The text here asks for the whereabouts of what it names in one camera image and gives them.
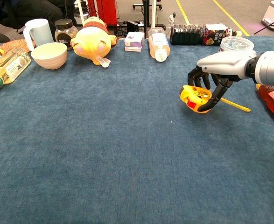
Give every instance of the white bowl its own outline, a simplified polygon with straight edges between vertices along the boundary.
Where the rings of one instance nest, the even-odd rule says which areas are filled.
[[[59,42],[46,43],[35,48],[31,56],[45,69],[59,69],[66,62],[67,47]]]

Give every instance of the white mug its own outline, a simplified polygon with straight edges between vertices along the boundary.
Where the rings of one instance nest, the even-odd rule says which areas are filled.
[[[49,21],[46,19],[35,19],[26,22],[23,33],[28,48],[31,51],[34,50],[31,38],[35,42],[36,46],[54,42],[49,28]]]

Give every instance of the floor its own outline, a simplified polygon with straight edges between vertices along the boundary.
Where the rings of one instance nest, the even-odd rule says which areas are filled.
[[[134,3],[141,3],[141,0],[117,0],[116,2],[119,22],[143,20],[141,8],[136,7],[135,10],[132,8]],[[167,27],[170,26],[168,17],[174,12],[176,13],[175,24],[186,23],[185,17],[179,8],[180,4],[191,24],[224,23],[234,30],[243,28],[248,35],[255,35],[255,32],[264,27],[260,21],[269,5],[268,0],[162,0],[160,3],[162,4],[162,10],[157,8],[156,22],[165,24]],[[11,40],[23,38],[22,35],[16,33],[16,30],[2,25],[0,25],[0,32],[6,34]],[[264,29],[256,35],[274,35],[274,31]]]

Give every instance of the blue carpet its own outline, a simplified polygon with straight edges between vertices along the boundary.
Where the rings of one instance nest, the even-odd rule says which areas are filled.
[[[70,51],[0,90],[0,224],[274,224],[274,115],[252,80],[225,94],[250,113],[194,113],[179,90],[218,47],[170,47],[120,41],[107,69]]]

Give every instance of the yellow floor line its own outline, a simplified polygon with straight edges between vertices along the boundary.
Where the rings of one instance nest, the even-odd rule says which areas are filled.
[[[180,4],[179,0],[176,0],[176,2],[177,2],[177,4],[178,4],[178,7],[179,7],[180,11],[181,11],[182,14],[183,14],[183,17],[184,17],[185,22],[187,23],[187,25],[189,25],[190,22],[189,22],[189,20],[188,20],[187,15],[185,14],[185,12],[184,12],[184,10],[183,10],[182,5]]]
[[[246,35],[250,36],[248,32],[217,2],[217,0],[213,0],[215,4],[235,23],[235,25],[240,28],[240,30]]]

